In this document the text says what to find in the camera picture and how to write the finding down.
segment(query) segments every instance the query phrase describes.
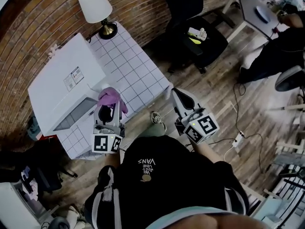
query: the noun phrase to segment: brick wall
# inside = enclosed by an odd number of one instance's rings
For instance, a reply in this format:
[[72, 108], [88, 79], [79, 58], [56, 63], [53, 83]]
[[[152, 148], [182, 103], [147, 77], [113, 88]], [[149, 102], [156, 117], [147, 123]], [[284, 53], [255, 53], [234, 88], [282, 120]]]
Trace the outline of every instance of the brick wall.
[[[125, 26], [140, 45], [163, 33], [170, 19], [165, 0], [109, 1], [111, 20]], [[204, 9], [220, 7], [225, 1], [204, 0]], [[5, 21], [0, 27], [0, 138], [18, 141], [32, 113], [27, 88], [47, 62], [49, 48], [65, 43], [76, 32], [88, 37], [100, 25], [85, 21], [78, 0], [9, 3], [15, 4], [8, 4], [0, 14], [0, 21]]]

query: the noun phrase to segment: white tile countertop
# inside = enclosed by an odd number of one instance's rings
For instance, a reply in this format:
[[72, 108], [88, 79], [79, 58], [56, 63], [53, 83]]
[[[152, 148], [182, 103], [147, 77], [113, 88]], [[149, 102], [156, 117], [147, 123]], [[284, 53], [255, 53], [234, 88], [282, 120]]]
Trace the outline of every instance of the white tile countertop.
[[[170, 83], [126, 29], [118, 22], [117, 26], [115, 37], [103, 40], [98, 34], [94, 35], [90, 47], [110, 85], [121, 94], [127, 105], [128, 114], [122, 114], [122, 123], [126, 123], [150, 105]], [[93, 122], [91, 115], [64, 134], [57, 135], [71, 159], [95, 160], [102, 156], [91, 152]]]

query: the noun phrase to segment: black t-shirt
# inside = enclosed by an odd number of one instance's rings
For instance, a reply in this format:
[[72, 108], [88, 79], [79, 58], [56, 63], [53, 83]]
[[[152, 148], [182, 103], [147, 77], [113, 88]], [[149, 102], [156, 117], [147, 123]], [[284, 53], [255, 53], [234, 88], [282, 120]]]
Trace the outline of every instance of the black t-shirt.
[[[109, 182], [108, 169], [102, 169], [99, 184], [85, 203], [89, 223], [94, 198]], [[126, 151], [123, 163], [112, 170], [113, 187], [120, 194], [122, 228], [146, 228], [158, 218], [186, 207], [227, 210], [226, 193], [233, 198], [232, 211], [244, 213], [249, 208], [247, 195], [231, 165], [222, 161], [214, 164], [168, 136], [136, 139]], [[236, 193], [243, 200], [244, 210]], [[99, 206], [98, 217], [103, 228], [114, 228], [111, 203]]]
[[297, 51], [305, 47], [305, 11], [299, 11], [296, 14], [301, 18], [304, 27], [290, 27], [280, 32], [278, 38], [273, 40], [273, 43], [283, 50]]

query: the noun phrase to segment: brass lamp base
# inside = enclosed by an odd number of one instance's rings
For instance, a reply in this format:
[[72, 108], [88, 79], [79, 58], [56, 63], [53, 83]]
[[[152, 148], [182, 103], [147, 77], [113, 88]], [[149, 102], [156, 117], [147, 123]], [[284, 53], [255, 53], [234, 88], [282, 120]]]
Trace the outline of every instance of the brass lamp base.
[[102, 21], [102, 27], [99, 30], [99, 35], [102, 39], [108, 40], [118, 33], [118, 27], [114, 23], [108, 23], [107, 19]]

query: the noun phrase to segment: white lampshade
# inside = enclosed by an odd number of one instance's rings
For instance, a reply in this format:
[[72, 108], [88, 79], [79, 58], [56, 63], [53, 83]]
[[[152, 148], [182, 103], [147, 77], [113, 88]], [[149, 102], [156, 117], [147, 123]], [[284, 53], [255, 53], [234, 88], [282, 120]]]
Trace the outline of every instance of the white lampshade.
[[97, 23], [106, 19], [112, 12], [108, 0], [78, 0], [88, 23]]

